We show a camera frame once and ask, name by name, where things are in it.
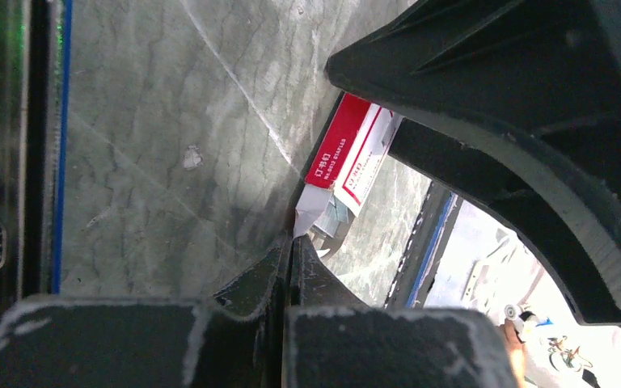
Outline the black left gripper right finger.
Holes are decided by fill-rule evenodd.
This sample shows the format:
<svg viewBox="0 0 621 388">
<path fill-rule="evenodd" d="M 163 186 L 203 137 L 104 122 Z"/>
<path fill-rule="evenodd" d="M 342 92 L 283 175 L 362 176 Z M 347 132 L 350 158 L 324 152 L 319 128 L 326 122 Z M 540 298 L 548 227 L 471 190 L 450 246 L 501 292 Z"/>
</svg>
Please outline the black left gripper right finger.
<svg viewBox="0 0 621 388">
<path fill-rule="evenodd" d="M 515 387 L 501 333 L 478 311 L 367 306 L 319 260 L 292 246 L 285 387 Z"/>
</svg>

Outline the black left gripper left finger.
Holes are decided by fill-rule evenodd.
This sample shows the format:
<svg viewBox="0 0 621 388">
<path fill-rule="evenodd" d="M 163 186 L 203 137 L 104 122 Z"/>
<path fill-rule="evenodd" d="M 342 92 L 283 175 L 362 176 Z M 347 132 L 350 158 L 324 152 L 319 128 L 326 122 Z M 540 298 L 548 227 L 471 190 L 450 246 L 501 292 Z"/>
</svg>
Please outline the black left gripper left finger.
<svg viewBox="0 0 621 388">
<path fill-rule="evenodd" d="M 24 299 L 0 321 L 0 387 L 278 387 L 292 247 L 205 299 Z"/>
</svg>

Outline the red white staples box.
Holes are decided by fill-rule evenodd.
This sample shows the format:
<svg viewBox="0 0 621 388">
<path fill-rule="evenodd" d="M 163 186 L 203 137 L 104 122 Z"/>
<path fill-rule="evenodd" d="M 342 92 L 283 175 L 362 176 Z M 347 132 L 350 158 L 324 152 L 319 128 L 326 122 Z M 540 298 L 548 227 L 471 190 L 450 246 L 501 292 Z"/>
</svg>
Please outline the red white staples box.
<svg viewBox="0 0 621 388">
<path fill-rule="evenodd" d="M 316 227 L 334 238 L 365 205 L 403 117 L 343 93 L 304 179 L 294 237 Z"/>
</svg>

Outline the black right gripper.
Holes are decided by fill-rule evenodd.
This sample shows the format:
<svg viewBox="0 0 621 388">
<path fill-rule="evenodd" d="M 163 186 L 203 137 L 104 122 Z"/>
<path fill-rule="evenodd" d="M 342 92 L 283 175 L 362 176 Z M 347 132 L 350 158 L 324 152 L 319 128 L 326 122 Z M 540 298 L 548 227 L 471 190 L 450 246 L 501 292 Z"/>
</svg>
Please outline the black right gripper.
<svg viewBox="0 0 621 388">
<path fill-rule="evenodd" d="M 517 232 L 582 324 L 621 325 L 621 1 L 419 1 L 331 55 L 391 153 Z"/>
</svg>

